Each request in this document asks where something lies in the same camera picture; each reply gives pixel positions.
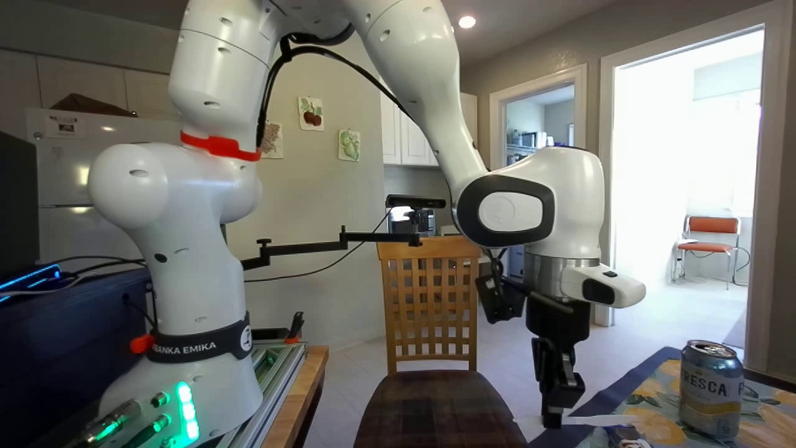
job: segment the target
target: chair backrest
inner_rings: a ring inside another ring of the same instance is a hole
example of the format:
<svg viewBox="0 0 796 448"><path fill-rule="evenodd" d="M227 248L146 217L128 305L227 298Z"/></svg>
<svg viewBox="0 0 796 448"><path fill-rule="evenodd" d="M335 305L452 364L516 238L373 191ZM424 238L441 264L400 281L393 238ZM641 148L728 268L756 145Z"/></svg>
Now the chair backrest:
<svg viewBox="0 0 796 448"><path fill-rule="evenodd" d="M399 360L466 360L477 367L477 259L464 235L424 247L379 244L388 374Z"/></svg>
<svg viewBox="0 0 796 448"><path fill-rule="evenodd" d="M737 217L687 217L689 233L742 233Z"/></svg>

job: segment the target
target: ceiling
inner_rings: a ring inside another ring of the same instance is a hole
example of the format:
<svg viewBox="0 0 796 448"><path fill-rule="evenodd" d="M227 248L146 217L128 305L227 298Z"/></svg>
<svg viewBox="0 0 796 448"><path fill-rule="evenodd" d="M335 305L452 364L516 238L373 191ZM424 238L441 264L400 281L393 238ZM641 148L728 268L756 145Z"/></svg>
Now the ceiling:
<svg viewBox="0 0 796 448"><path fill-rule="evenodd" d="M160 26L180 26L187 0L46 0ZM508 52L538 34L573 23L612 0L442 0L451 20L475 14L474 30L459 30L464 64Z"/></svg>

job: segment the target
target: wooden chair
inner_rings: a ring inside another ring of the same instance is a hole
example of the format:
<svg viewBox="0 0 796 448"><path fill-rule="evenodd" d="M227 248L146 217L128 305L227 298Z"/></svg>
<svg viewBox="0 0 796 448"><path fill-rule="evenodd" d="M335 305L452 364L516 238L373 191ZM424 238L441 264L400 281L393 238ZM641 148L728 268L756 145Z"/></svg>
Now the wooden chair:
<svg viewBox="0 0 796 448"><path fill-rule="evenodd" d="M737 217L687 217L685 238L674 244L673 281L687 276L687 253L701 253L726 257L726 284L737 284L740 238L742 218Z"/></svg>
<svg viewBox="0 0 796 448"><path fill-rule="evenodd" d="M379 244L388 376L357 444L526 444L511 408L477 374L477 257L464 235Z"/></svg>

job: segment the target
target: patterned tablecloth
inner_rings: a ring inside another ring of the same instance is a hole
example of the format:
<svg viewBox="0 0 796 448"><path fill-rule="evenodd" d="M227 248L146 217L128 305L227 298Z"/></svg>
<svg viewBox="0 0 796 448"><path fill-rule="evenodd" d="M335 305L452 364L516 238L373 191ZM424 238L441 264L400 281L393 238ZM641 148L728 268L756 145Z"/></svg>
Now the patterned tablecloth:
<svg viewBox="0 0 796 448"><path fill-rule="evenodd" d="M658 351L529 444L604 448L615 430L636 430L655 448L721 444L679 423L679 367L677 347ZM796 448L796 392L746 378L740 434L725 444Z"/></svg>

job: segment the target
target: door frame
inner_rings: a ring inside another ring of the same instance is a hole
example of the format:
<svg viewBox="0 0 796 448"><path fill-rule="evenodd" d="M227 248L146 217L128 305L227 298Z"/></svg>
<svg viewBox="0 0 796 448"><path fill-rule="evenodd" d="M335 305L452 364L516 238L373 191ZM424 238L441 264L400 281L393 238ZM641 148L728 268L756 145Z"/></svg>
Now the door frame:
<svg viewBox="0 0 796 448"><path fill-rule="evenodd" d="M575 85L575 147L588 142L588 64L575 64L546 76L536 76L497 91L491 91L491 169L506 167L506 103L556 87Z"/></svg>
<svg viewBox="0 0 796 448"><path fill-rule="evenodd" d="M793 3L765 3L721 20L674 33L669 36L636 44L600 60L600 157L607 169L607 182L612 191L612 127L615 127L615 70L631 61L645 61L651 56L665 56L687 47L697 47L726 34L740 34L753 26L765 26L765 72L762 72L762 127L760 127L760 161L756 161L756 191L753 191L753 232L748 266L748 325L765 329L772 321L772 296L773 296L773 253L776 253L776 223L779 223L779 197L781 197L781 159L784 159L784 128L787 128L787 82L789 82L789 55L791 55L791 16ZM612 194L607 194L607 229L609 229L609 264L615 264L615 206ZM743 357L748 366L766 366L766 331L746 331Z"/></svg>

